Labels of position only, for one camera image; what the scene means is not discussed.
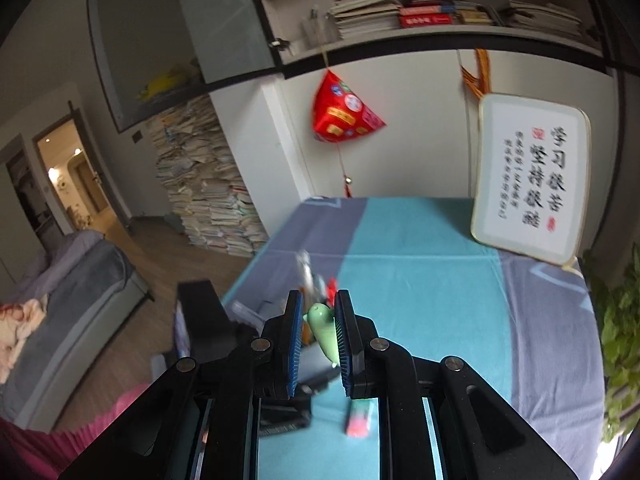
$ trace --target bed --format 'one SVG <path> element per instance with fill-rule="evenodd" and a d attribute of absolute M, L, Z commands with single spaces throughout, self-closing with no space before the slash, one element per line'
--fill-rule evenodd
<path fill-rule="evenodd" d="M 150 292 L 124 253 L 95 232 L 67 237 L 50 267 L 23 281 L 2 299 L 49 293 L 47 316 L 0 385 L 0 416 L 50 431 L 100 350 Z"/>
<path fill-rule="evenodd" d="M 452 199 L 306 200 L 223 304 L 230 317 L 235 301 L 277 316 L 300 284 L 295 254 L 307 250 L 314 271 L 335 276 L 381 336 L 415 356 L 464 358 L 586 480 L 602 434 L 604 375 L 584 280 L 476 243 L 472 207 Z M 312 409 L 308 430 L 260 441 L 260 478 L 378 478 L 377 423 L 366 439 L 345 436 L 340 382 L 315 396 Z"/>

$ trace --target metal screw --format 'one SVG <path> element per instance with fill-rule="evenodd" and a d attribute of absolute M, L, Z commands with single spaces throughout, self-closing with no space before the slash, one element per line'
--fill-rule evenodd
<path fill-rule="evenodd" d="M 263 337 L 259 337 L 258 339 L 251 341 L 251 348 L 256 352 L 264 352 L 265 350 L 268 350 L 270 346 L 271 343 L 269 340 Z"/>
<path fill-rule="evenodd" d="M 465 362 L 459 357 L 450 356 L 444 359 L 445 366 L 454 372 L 459 372 L 465 365 Z"/>
<path fill-rule="evenodd" d="M 196 367 L 196 361 L 194 361 L 190 357 L 183 357 L 175 364 L 175 368 L 179 372 L 183 372 L 183 373 L 191 372 L 191 370 L 193 370 L 195 367 Z"/>
<path fill-rule="evenodd" d="M 389 341 L 383 337 L 375 337 L 369 341 L 369 346 L 374 350 L 386 350 L 389 348 Z"/>

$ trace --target pink sleeve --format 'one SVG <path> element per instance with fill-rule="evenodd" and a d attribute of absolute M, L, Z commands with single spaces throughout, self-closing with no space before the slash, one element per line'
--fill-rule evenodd
<path fill-rule="evenodd" d="M 108 413 L 77 431 L 43 433 L 21 430 L 0 418 L 2 431 L 20 458 L 44 480 L 56 480 L 60 473 L 84 451 L 108 425 L 110 425 L 131 403 L 145 391 L 148 384 L 123 394 Z"/>

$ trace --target shelf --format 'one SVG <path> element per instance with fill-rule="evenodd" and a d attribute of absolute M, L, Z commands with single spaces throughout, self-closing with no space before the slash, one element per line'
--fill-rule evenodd
<path fill-rule="evenodd" d="M 361 34 L 357 38 L 340 40 L 335 43 L 325 45 L 328 52 L 338 50 L 347 46 L 369 43 L 371 41 L 389 40 L 391 38 L 403 38 L 406 36 L 428 36 L 431 34 L 494 34 L 498 36 L 512 36 L 515 38 L 528 38 L 531 40 L 546 41 L 550 43 L 562 44 L 577 50 L 582 50 L 594 56 L 602 57 L 602 52 L 597 48 L 580 43 L 579 41 L 568 40 L 561 36 L 554 36 L 536 30 L 524 30 L 521 28 L 492 27 L 489 25 L 430 25 L 428 27 L 396 28 L 395 30 L 385 30 L 383 32 L 372 32 Z M 284 63 L 289 64 L 307 57 L 316 56 L 321 53 L 319 48 L 307 50 L 301 54 L 287 57 Z"/>

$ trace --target green plant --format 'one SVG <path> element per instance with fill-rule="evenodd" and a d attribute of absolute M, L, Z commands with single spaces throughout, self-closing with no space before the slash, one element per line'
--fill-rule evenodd
<path fill-rule="evenodd" d="M 610 442 L 640 419 L 640 248 L 634 243 L 623 283 L 613 289 L 594 274 L 588 253 L 582 270 L 600 334 L 606 382 L 603 440 Z"/>

